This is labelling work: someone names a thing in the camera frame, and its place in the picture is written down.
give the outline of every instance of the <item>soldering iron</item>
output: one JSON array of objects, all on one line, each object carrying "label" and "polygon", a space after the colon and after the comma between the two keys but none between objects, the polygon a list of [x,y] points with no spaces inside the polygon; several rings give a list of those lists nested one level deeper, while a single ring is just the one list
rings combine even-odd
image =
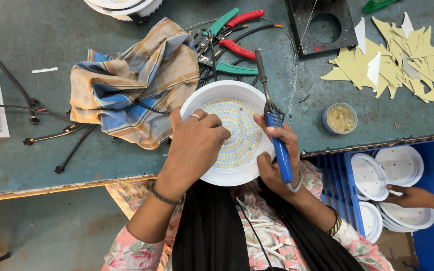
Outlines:
[{"label": "soldering iron", "polygon": [[[259,49],[254,51],[256,53],[257,70],[259,70],[259,80],[264,88],[264,95],[266,95],[266,105],[264,106],[264,116],[266,118],[268,127],[281,127],[284,121],[284,114],[275,106],[270,100],[269,90],[267,88],[267,76],[264,70],[264,64],[262,63],[262,57],[260,56]],[[287,152],[286,145],[281,139],[271,138],[276,151],[277,163],[279,164],[279,170],[281,171],[281,177],[284,183],[287,184],[292,192],[297,192],[302,184],[300,181],[296,188],[292,188],[291,182],[294,179],[291,168],[291,161],[289,159],[289,153]]]}]

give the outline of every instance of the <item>gold bangle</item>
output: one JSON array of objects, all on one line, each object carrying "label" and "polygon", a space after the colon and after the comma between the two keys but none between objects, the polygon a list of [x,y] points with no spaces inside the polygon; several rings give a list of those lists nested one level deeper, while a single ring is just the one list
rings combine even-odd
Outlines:
[{"label": "gold bangle", "polygon": [[326,232],[327,234],[329,234],[329,236],[333,237],[341,228],[341,222],[342,221],[341,221],[341,217],[338,215],[336,210],[331,206],[328,206],[328,207],[329,207],[329,209],[331,209],[333,211],[334,215],[336,216],[336,222],[334,223],[333,228]]}]

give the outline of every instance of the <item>workbench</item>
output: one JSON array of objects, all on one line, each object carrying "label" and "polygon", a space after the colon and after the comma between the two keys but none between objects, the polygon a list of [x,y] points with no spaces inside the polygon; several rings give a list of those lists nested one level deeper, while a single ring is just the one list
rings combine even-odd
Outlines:
[{"label": "workbench", "polygon": [[[348,0],[354,25],[364,16],[366,37],[386,44],[371,15],[364,15],[366,2]],[[240,9],[240,14],[264,9],[264,17],[290,30],[284,0],[165,0],[150,16],[148,24],[140,27],[102,15],[83,0],[3,0],[0,1],[0,59],[30,97],[56,113],[65,114],[70,108],[69,73],[75,63],[86,60],[87,48],[104,53],[124,51],[144,38],[164,16],[185,28],[216,19],[234,7]],[[434,46],[434,4],[402,0],[373,15],[400,25],[403,12],[409,14],[415,29],[433,27],[431,44]],[[256,20],[249,23],[249,29],[267,23]],[[351,82],[320,80],[334,66],[328,59],[335,58],[336,51],[299,59],[293,74],[293,47],[280,28],[250,35],[239,45],[252,51],[262,48],[271,96],[298,135],[300,149],[305,150],[303,157],[434,139],[434,103],[425,104],[405,87],[397,90],[394,99],[389,99],[387,90],[375,98],[367,87],[359,91]],[[236,59],[238,56],[230,51],[220,58],[229,63]],[[255,67],[249,61],[239,65]],[[31,73],[51,67],[58,70]],[[251,83],[253,79],[245,77],[241,81]],[[26,106],[21,93],[1,69],[0,81],[5,104]],[[308,94],[309,98],[299,104]],[[350,134],[330,134],[321,124],[322,112],[336,102],[350,104],[358,114],[358,126]],[[61,132],[68,123],[40,114],[40,124],[30,125],[28,112],[17,109],[6,109],[6,117],[11,137],[0,139],[0,199],[152,178],[160,171],[169,150],[167,144],[147,151],[121,139],[112,143],[112,137],[100,132],[97,126],[65,171],[57,175],[53,170],[63,162],[83,132],[24,146],[25,138]]]}]

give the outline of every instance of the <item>green bottle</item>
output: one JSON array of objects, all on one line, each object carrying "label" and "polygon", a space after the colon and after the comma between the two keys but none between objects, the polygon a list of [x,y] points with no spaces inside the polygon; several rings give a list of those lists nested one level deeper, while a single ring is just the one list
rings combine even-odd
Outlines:
[{"label": "green bottle", "polygon": [[395,1],[396,0],[369,0],[369,2],[366,4],[365,12],[368,14],[375,12],[377,9],[381,9],[382,7],[394,3]]}]

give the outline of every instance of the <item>black scarf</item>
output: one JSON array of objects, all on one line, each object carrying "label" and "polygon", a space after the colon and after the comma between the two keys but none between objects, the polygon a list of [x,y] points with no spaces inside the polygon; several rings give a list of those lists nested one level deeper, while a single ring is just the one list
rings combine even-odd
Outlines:
[{"label": "black scarf", "polygon": [[[259,185],[262,188],[259,194],[286,225],[311,271],[363,271],[340,243],[307,220],[261,180]],[[228,187],[198,180],[187,191],[172,251],[172,269],[250,270],[244,228]]]}]

